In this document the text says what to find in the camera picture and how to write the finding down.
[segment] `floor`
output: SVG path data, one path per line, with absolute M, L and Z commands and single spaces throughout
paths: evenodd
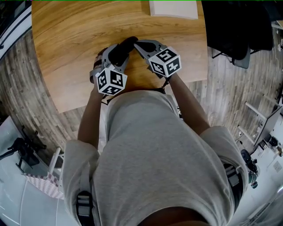
M 257 116 L 245 106 L 250 102 L 265 113 L 273 105 L 262 94 L 275 98 L 283 82 L 283 52 L 277 50 L 280 40 L 274 30 L 274 46 L 251 56 L 249 69 L 233 66 L 225 56 L 211 58 L 218 52 L 208 48 L 208 80 L 188 86 L 205 109 L 211 125 L 226 126 L 235 139 L 238 124 L 250 135 L 259 125 Z M 25 125 L 30 132 L 37 130 L 47 150 L 39 153 L 48 163 L 56 147 L 75 139 L 84 107 L 59 114 L 44 84 L 35 54 L 32 32 L 28 31 L 0 61 L 0 100 L 18 128 Z M 241 137 L 248 151 L 251 143 Z

